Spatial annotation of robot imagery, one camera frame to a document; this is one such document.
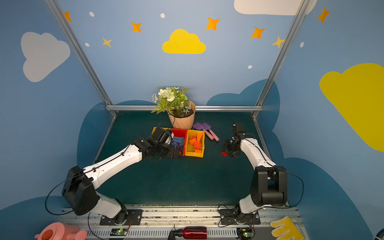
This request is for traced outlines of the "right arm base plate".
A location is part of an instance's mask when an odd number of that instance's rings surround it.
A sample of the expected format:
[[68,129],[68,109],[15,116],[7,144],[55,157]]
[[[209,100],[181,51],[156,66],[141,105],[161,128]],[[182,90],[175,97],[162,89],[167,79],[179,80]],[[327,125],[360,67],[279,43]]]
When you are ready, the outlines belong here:
[[219,209],[220,221],[219,227],[226,227],[231,225],[260,225],[261,219],[259,213],[243,214],[238,209]]

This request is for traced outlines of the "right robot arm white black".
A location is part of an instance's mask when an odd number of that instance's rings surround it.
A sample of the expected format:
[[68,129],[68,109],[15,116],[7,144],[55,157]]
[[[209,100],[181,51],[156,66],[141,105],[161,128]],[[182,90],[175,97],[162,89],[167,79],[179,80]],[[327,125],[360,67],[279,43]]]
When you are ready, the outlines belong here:
[[250,194],[239,201],[239,211],[251,214],[265,207],[284,206],[288,198],[286,169],[267,156],[255,136],[247,133],[242,124],[234,124],[232,133],[232,138],[222,147],[222,154],[237,158],[244,153],[254,169]]

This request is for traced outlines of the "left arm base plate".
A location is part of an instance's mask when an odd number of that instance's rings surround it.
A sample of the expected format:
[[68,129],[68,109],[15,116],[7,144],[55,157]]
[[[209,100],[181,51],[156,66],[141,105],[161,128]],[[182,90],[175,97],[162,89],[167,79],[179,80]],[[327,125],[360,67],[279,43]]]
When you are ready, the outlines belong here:
[[114,218],[102,216],[101,226],[138,226],[142,219],[142,210],[125,210],[122,209]]

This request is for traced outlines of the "orange lego fence piece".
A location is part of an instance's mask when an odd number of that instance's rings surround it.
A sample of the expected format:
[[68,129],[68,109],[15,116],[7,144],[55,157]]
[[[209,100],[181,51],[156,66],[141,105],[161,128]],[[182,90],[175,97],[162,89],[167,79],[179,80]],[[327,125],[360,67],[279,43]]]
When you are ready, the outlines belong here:
[[191,137],[189,140],[189,143],[195,150],[200,150],[201,148],[201,142],[198,140],[197,137]]

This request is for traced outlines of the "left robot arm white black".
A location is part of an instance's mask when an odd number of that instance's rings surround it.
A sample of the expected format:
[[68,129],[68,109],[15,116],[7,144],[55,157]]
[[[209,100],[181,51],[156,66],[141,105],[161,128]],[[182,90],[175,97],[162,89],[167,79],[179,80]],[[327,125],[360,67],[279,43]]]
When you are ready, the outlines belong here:
[[125,205],[98,193],[97,189],[122,170],[143,159],[169,156],[174,149],[172,138],[170,129],[156,128],[148,138],[132,141],[101,162],[84,168],[71,168],[62,190],[63,197],[77,216],[93,213],[109,219],[113,225],[124,225],[129,218]]

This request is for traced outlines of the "blue lego brick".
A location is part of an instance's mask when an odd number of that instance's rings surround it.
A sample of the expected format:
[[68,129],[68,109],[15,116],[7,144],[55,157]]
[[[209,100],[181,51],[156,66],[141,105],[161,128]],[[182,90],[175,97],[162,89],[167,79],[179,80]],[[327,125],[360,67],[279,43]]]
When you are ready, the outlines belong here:
[[184,142],[185,142],[185,139],[184,139],[184,138],[173,137],[173,143],[175,143],[175,144],[178,145],[178,146],[183,146],[183,145],[184,145]]

